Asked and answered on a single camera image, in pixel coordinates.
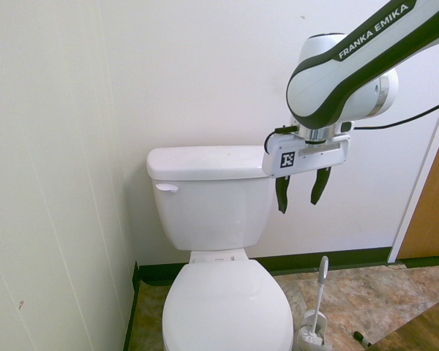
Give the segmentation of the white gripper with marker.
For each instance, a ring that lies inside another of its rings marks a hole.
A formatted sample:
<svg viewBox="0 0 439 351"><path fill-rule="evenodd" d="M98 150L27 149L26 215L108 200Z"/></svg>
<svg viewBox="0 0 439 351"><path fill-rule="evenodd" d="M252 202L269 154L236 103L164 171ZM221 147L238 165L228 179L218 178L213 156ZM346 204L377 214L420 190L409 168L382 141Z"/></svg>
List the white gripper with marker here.
<svg viewBox="0 0 439 351"><path fill-rule="evenodd" d="M290 176L317 170L310 202L320 200L331 174L331 167L341 165L347 158L350 135L331 137L323 144L311 146L297 135L274 135L267 142L263 155L262 170L275 178L278 210L284 214L288 208Z"/></svg>

